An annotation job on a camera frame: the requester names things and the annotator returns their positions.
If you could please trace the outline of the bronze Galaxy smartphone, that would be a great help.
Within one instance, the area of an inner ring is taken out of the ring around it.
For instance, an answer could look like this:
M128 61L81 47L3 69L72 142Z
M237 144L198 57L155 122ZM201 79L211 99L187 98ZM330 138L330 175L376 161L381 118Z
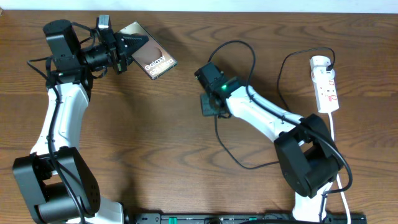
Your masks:
M133 53L132 57L152 80L176 66L177 61L138 21L134 21L119 32L129 35L146 35L149 38L149 41Z

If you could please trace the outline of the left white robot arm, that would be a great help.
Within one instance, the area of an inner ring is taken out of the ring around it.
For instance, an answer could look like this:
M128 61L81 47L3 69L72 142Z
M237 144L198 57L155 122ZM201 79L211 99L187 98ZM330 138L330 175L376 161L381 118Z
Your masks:
M112 30L110 18L97 18L88 42L78 39L77 23L60 19L43 28L51 55L41 76L49 105L40 136L12 167L27 209L36 223L129 223L124 205L101 196L80 152L84 113L93 82L108 69L123 73L134 53L148 43L143 31Z

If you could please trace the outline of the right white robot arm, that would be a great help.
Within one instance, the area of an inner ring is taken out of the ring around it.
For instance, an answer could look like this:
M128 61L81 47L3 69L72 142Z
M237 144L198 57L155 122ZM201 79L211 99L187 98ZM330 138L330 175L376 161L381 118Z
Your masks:
M226 77L212 62L194 76L205 91L201 96L205 116L234 116L273 142L282 175L295 192L293 218L324 221L331 183L345 166L324 121L315 114L304 118L283 110L239 78Z

